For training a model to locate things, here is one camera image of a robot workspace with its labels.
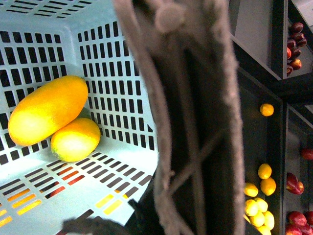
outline yellow fruit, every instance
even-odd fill
[[[270,230],[265,225],[257,227],[256,229],[259,230],[262,235],[271,235]]]
[[[245,185],[245,195],[250,197],[255,197],[258,195],[258,188],[252,183],[246,183]]]
[[[269,211],[264,212],[263,215],[265,217],[264,225],[269,230],[272,230],[274,228],[274,225],[275,225],[274,215]]]
[[[254,201],[258,204],[260,212],[266,212],[268,210],[268,203],[264,201],[262,198],[256,197]]]
[[[8,131],[13,142],[33,145],[73,121],[88,97],[84,79],[64,76],[25,97],[13,111]]]
[[[275,192],[276,189],[276,183],[275,181],[269,177],[266,180],[261,181],[261,191],[266,195],[270,196]]]
[[[264,215],[260,211],[255,216],[250,217],[250,222],[255,227],[260,227],[264,225],[264,221],[265,221]]]
[[[259,211],[259,207],[256,201],[252,199],[246,200],[245,213],[247,214],[247,216],[255,216],[258,213],[258,211]]]
[[[271,104],[262,104],[260,112],[265,117],[271,116],[274,113],[274,107]]]
[[[51,150],[62,161],[76,162],[87,157],[99,141],[97,124],[88,118],[77,118],[54,133]]]
[[[244,214],[244,218],[246,219],[246,221],[248,221],[249,223],[251,223],[250,222],[250,220],[249,220],[249,218]]]
[[[258,175],[262,180],[266,180],[272,174],[272,168],[270,168],[269,164],[264,163],[260,165],[258,170]]]

